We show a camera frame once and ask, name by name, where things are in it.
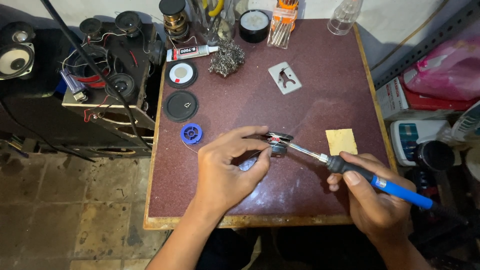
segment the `white wall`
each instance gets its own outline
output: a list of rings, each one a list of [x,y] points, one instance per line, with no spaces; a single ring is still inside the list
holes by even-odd
[[[50,0],[67,25],[78,26],[82,20],[92,16],[107,16],[104,20],[113,20],[125,10],[137,11],[145,23],[162,24],[162,14],[158,9],[159,0]],[[248,9],[272,10],[276,0],[235,0],[236,10]],[[300,0],[299,18],[329,18],[341,0]],[[382,65],[372,70],[375,79],[381,76],[392,64],[396,63],[411,47],[418,44],[432,31],[441,26],[469,0],[364,0],[362,13],[357,22],[365,48],[369,66],[373,67],[389,54],[398,43],[413,33],[442,4],[446,5],[416,35],[410,38],[402,48],[396,51]],[[39,0],[0,0],[0,4],[21,10],[40,18],[51,18]],[[6,16],[7,20],[22,18]],[[51,21],[34,19],[30,21],[40,28],[55,26]],[[163,35],[163,29],[157,27]]]

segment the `workbench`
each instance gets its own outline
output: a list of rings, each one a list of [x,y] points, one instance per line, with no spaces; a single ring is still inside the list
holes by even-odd
[[[186,88],[199,102],[197,114],[183,123],[162,116],[162,101],[175,88],[162,83],[158,101],[154,149],[145,207],[145,229],[173,229],[196,190],[197,154],[222,132],[245,125],[268,125],[272,132],[295,137],[307,149],[329,154],[326,130],[351,129],[359,153],[372,153],[396,170],[380,107],[359,32],[345,36],[327,29],[326,19],[297,20],[288,49],[235,42],[245,51],[245,63],[224,78],[210,74],[211,56],[191,59],[197,81]],[[288,62],[303,87],[282,95],[268,68]],[[201,142],[188,149],[180,139],[187,123],[199,124]],[[272,157],[266,177],[227,212],[221,228],[349,224],[348,191],[341,184],[330,192],[329,171],[313,159],[291,151]]]

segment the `left hand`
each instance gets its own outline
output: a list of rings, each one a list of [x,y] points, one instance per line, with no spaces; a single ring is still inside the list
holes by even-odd
[[[198,185],[193,199],[196,206],[221,217],[255,189],[270,168],[272,148],[261,140],[244,137],[267,132],[267,126],[240,127],[200,148]],[[262,151],[249,170],[243,172],[230,164],[233,158],[249,150]]]

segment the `blue spool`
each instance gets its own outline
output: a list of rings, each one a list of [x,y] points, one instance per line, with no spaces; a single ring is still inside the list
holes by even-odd
[[[200,126],[194,123],[184,125],[180,131],[181,140],[188,145],[198,144],[203,136]]]

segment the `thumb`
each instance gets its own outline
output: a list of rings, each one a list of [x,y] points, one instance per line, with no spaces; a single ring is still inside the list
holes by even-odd
[[[379,220],[384,215],[388,215],[388,210],[380,203],[377,193],[362,175],[348,171],[343,174],[343,179],[352,195],[372,220]]]
[[[241,180],[255,187],[270,168],[270,156],[272,156],[272,148],[268,147],[260,153],[257,162],[246,172],[242,173]]]

